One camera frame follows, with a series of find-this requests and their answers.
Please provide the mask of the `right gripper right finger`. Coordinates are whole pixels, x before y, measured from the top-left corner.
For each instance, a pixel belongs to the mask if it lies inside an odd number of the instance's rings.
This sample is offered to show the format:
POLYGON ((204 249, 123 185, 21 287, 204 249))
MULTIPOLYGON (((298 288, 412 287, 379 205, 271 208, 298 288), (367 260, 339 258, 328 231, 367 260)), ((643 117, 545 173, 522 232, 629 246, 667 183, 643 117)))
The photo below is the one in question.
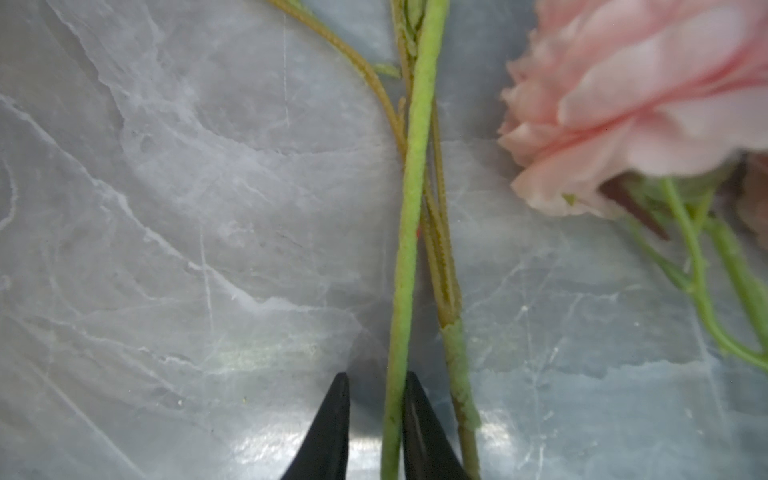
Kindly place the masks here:
POLYGON ((403 456, 407 480, 469 480, 413 371, 403 395, 403 456))

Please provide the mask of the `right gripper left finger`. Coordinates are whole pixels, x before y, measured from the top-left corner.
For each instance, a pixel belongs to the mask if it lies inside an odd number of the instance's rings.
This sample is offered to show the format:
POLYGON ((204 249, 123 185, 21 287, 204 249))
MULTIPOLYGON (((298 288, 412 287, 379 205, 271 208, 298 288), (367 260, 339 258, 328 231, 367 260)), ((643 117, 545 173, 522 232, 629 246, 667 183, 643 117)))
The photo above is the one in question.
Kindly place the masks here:
POLYGON ((338 373, 282 480, 345 480, 349 454, 350 381, 338 373))

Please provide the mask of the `white ranunculus spray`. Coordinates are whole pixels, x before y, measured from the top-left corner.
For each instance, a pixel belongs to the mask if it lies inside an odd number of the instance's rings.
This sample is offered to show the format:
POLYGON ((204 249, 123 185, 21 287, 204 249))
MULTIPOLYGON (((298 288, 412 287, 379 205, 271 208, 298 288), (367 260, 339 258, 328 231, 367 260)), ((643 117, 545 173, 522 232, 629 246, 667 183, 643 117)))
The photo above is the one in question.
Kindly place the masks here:
POLYGON ((417 230, 422 208, 437 63, 449 8, 448 1, 425 3, 408 103, 402 205, 383 418, 380 465, 382 479, 399 477, 403 398, 417 269, 417 230))

